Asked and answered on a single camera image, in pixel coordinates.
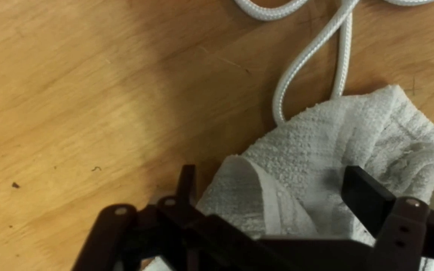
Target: screw hole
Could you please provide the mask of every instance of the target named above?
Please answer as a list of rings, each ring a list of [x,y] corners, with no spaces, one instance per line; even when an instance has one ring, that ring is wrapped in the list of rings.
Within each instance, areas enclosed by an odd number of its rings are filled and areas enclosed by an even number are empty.
[[[415,199],[412,199],[412,197],[408,197],[405,202],[406,202],[409,206],[412,206],[412,208],[418,208],[418,206],[420,206],[420,203],[418,203]]]
[[[128,212],[126,208],[115,208],[112,214],[120,217],[125,215],[126,212]]]
[[[173,205],[176,205],[176,202],[174,202],[173,197],[168,197],[168,199],[165,199],[164,205],[165,205],[165,206],[173,206]]]
[[[400,239],[397,239],[394,244],[396,244],[396,247],[400,247],[400,248],[405,247],[403,241],[400,241]]]
[[[400,226],[399,230],[403,232],[403,233],[408,233],[409,227]]]

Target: white cable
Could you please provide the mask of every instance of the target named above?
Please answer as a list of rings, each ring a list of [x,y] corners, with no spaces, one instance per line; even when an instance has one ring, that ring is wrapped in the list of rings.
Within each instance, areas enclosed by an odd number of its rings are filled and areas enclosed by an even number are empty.
[[[284,18],[299,9],[307,0],[289,0],[287,3],[277,7],[262,7],[254,4],[251,0],[235,0],[235,3],[250,16],[260,21],[275,21]],[[296,75],[296,72],[308,62],[308,59],[335,33],[338,33],[338,56],[337,69],[332,83],[331,98],[342,96],[351,59],[351,37],[352,37],[352,9],[358,0],[342,0],[340,7],[334,16],[325,24],[317,36],[293,59],[284,74],[280,77],[274,96],[272,96],[272,117],[277,125],[284,122],[283,116],[283,98],[286,90]],[[418,6],[434,0],[385,0],[396,6]]]
[[[254,4],[251,0],[235,0],[235,3],[251,18],[260,21],[275,21],[293,13],[307,0],[289,0],[287,3],[277,7],[262,7]]]
[[[385,0],[394,6],[420,6],[426,3],[432,3],[434,0]]]
[[[337,51],[337,68],[334,75],[334,84],[331,99],[342,96],[346,84],[349,60],[351,60],[351,42],[352,42],[352,13],[343,21],[338,28],[338,51]]]
[[[272,117],[277,125],[284,122],[281,104],[292,78],[307,63],[307,60],[334,34],[334,31],[352,12],[355,4],[357,0],[343,0],[334,16],[323,25],[317,36],[296,56],[296,59],[280,77],[272,96]]]

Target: white towel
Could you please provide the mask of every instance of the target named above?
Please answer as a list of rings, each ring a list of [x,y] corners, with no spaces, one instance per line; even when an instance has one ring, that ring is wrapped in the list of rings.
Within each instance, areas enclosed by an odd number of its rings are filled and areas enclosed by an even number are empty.
[[[363,167],[394,196],[434,206],[434,123],[399,86],[317,104],[225,158],[197,208],[253,238],[372,244],[338,196],[346,165]],[[421,269],[434,269],[434,260],[421,260]]]

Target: wood grain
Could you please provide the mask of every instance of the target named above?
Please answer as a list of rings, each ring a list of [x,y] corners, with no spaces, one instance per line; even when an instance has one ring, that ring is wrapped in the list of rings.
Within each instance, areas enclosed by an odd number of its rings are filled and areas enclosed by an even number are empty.
[[[0,269],[69,269],[102,206],[171,193],[183,162],[201,191],[272,128],[280,72],[335,7],[263,24],[230,0],[0,0]],[[434,4],[361,0],[354,27],[346,93],[396,83],[434,120]],[[287,114],[326,99],[334,59],[335,41]]]

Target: white cloth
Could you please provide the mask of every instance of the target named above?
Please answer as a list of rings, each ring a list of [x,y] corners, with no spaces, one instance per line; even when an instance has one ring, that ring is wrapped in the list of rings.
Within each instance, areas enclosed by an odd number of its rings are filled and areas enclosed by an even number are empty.
[[[338,196],[346,165],[363,167],[396,196],[414,196],[434,206],[434,123],[399,86],[317,104],[242,155],[225,158],[197,208],[254,238],[372,244]],[[421,262],[423,269],[434,269],[434,260]]]

